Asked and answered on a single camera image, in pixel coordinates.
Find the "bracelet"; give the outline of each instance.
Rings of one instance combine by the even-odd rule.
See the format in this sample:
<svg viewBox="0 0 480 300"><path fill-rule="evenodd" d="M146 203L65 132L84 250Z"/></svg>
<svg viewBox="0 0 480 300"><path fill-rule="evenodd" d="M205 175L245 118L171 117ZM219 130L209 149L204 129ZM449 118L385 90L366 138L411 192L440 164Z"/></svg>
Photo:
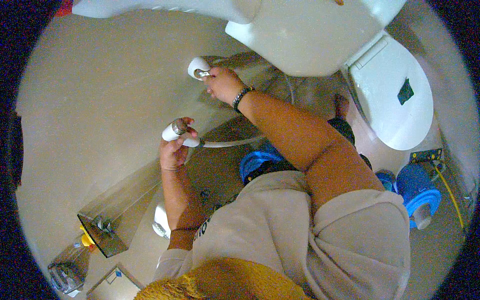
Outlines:
<svg viewBox="0 0 480 300"><path fill-rule="evenodd" d="M239 103L240 103L240 100L243 98L243 96L245 96L245 94L247 94L248 92L250 91L254 91L255 89L253 88L253 86L247 86L247 87L244 87L240 93L235 97L235 99L233 100L233 103L232 103L232 106L233 106L233 109L241 114L241 112L239 111Z"/></svg>

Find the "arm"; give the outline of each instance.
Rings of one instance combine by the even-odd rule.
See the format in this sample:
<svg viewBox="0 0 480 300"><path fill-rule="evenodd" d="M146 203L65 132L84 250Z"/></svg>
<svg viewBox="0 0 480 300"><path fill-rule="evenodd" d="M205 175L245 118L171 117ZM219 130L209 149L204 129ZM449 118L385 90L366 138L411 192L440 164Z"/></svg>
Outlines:
<svg viewBox="0 0 480 300"><path fill-rule="evenodd" d="M205 78L212 97L232 104L245 85L233 71L213 68ZM312 189L312 215L341 194L365 189L383 191L355 148L325 120L261 92L247 93L239 110L297 169Z"/></svg>
<svg viewBox="0 0 480 300"><path fill-rule="evenodd" d="M184 118L189 124L193 119ZM193 136L197 133L189 128ZM184 166L188 148L184 139L160 143L160 165L162 186L165 197L165 211L168 226L172 233L168 249L192 249L193 237L200 225L208 217L201 203L194 197L190 179Z"/></svg>

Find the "sleeve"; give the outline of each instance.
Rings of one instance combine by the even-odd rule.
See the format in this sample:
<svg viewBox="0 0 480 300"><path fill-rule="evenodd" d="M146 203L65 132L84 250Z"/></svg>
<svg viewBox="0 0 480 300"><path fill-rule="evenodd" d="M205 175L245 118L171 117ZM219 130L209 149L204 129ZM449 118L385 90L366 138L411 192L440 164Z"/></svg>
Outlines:
<svg viewBox="0 0 480 300"><path fill-rule="evenodd" d="M355 191L313 218L307 267L316 294L330 299L399 299L410 269L409 220L401 196Z"/></svg>
<svg viewBox="0 0 480 300"><path fill-rule="evenodd" d="M169 249L158 259L153 281L178 278L192 268L192 252L184 249Z"/></svg>

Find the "floor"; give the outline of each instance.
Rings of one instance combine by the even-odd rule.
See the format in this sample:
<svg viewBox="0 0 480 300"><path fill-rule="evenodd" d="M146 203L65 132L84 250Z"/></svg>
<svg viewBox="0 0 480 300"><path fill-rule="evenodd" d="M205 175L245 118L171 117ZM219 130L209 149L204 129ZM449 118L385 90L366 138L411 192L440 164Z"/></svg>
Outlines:
<svg viewBox="0 0 480 300"><path fill-rule="evenodd" d="M288 78L275 74L275 69L265 78L270 81L264 84L263 90L284 101L292 102L290 87L294 90L294 104L308 109L319 117L329 119L334 115L332 94L342 93L348 98L345 84L339 73L324 78ZM397 174L408 162L410 151L397 151L384 145L363 121L353 103L350 103L347 119L355 133L356 146L359 153L367 156L373 170L388 169ZM210 141L227 141L249 138L258 131L245 118L231 119L205 135ZM435 119L426 139L413 150L427 150L442 147L438 126ZM255 148L255 145L244 145L232 148L202 148L192 151L187 164L188 174L198 194L212 208L224 203L242 189L238 164L241 158ZM410 233L412 248L412 269L409 284L403 299L429 298L435 287L442 281L448 267L455 259L461 242L462 233L457 224L453 206L444 187L439 185L443 193L438 212L433 222L424 230L413 229ZM125 269L135 280L146 285L150 282L156 268L156 261L166 249L168 241L156 235L152 229L153 215L156 206L163 206L162 189L152 195L138 230L133 237L130 249L108 259L104 263L98 251L91 254L90 265L101 268L89 268L84 290L91 288L96 282L94 278L102 277L115 263L122 262Z"/></svg>

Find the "flexible hose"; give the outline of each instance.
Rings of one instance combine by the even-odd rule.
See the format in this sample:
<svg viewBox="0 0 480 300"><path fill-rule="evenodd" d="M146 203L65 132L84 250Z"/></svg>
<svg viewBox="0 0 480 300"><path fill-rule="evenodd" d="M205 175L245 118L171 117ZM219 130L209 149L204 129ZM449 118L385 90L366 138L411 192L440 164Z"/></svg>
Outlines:
<svg viewBox="0 0 480 300"><path fill-rule="evenodd" d="M233 146L240 146L244 144L249 144L252 142L256 142L260 139L263 139L263 135L255 136L250 139L241 140L241 141L233 141L233 142L205 142L205 148L222 148L222 147L233 147Z"/></svg>
<svg viewBox="0 0 480 300"><path fill-rule="evenodd" d="M456 214L458 216L458 220L460 221L460 227L463 229L465 227L465 225L463 224L463 218L462 218L462 215L460 214L460 209L458 208L458 203L456 202L455 197L453 196L452 190L450 189L450 186L448 185L444 176L438 170L437 166L433 166L433 167L435 168L435 171L437 171L438 176L443 181L445 187L447 188L448 193L450 194L450 198L452 199L453 206L455 206L455 210L456 210Z"/></svg>
<svg viewBox="0 0 480 300"><path fill-rule="evenodd" d="M284 74L284 77L285 77L285 81L287 82L287 85L288 85L288 88L290 90L290 97L291 97L291 102L290 104L291 105L294 105L295 104L295 96L293 95L293 86L292 86L292 83L290 82L290 79L288 78L288 75L283 73Z"/></svg>

